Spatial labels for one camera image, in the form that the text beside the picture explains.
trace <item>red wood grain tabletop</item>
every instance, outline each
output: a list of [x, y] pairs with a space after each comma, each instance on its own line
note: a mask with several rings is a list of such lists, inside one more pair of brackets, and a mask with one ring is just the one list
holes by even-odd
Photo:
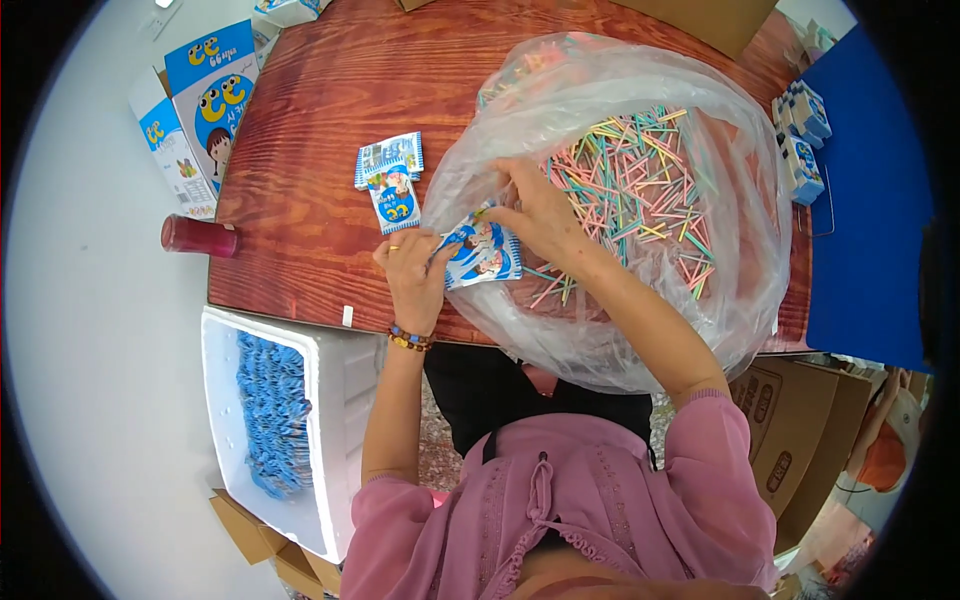
[[[390, 293], [372, 251], [383, 239], [357, 149], [422, 131], [426, 196], [433, 169], [474, 114], [481, 83], [524, 39], [585, 31], [659, 46], [710, 64], [769, 111], [796, 77], [795, 37], [774, 11], [737, 61], [676, 28], [607, 0], [437, 0], [404, 13], [391, 0], [332, 3], [283, 32], [260, 73], [225, 177], [217, 221], [241, 231], [235, 258], [211, 258], [208, 300], [283, 319], [385, 331]], [[805, 349], [810, 240], [793, 234], [780, 329], [763, 350]], [[441, 339], [492, 340], [447, 303]]]

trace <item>blue folder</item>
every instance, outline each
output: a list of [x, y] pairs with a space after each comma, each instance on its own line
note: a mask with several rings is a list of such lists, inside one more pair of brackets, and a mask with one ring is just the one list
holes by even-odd
[[[860, 26], [802, 77], [824, 97], [833, 128], [814, 155], [829, 179], [835, 224], [834, 233], [813, 239], [806, 341], [812, 348], [929, 372], [917, 285], [922, 227], [933, 203], [912, 119]], [[814, 233], [831, 227], [828, 192], [811, 207]]]

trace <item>red cup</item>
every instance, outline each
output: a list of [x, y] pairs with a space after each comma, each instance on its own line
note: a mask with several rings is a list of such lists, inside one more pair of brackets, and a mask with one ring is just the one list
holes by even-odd
[[196, 252], [231, 258], [240, 248], [240, 235], [233, 225], [170, 215], [160, 230], [160, 246], [168, 252]]

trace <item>white styrofoam box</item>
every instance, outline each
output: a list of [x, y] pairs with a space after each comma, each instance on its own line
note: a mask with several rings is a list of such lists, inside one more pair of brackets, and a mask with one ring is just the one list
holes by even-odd
[[[303, 356], [313, 489], [271, 498], [251, 479], [247, 428], [236, 383], [237, 330]], [[339, 564], [353, 537], [350, 500], [360, 490], [360, 456], [386, 336], [241, 315], [207, 306], [201, 316], [210, 430], [227, 492], [247, 510], [314, 554]]]

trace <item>wall outlet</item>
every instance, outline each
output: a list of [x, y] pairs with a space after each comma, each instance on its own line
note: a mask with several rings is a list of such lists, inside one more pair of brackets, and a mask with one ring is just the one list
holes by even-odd
[[159, 6], [161, 2], [166, 3], [166, 0], [158, 0], [156, 4], [151, 4], [150, 15], [140, 27], [140, 30], [149, 36], [150, 39], [157, 39], [160, 37], [160, 33], [163, 31], [163, 28], [167, 26], [167, 23], [170, 22], [170, 19], [172, 19], [174, 14], [176, 14], [177, 11], [180, 10], [180, 7], [183, 6], [183, 0], [173, 0], [167, 4], [166, 8], [161, 8]]

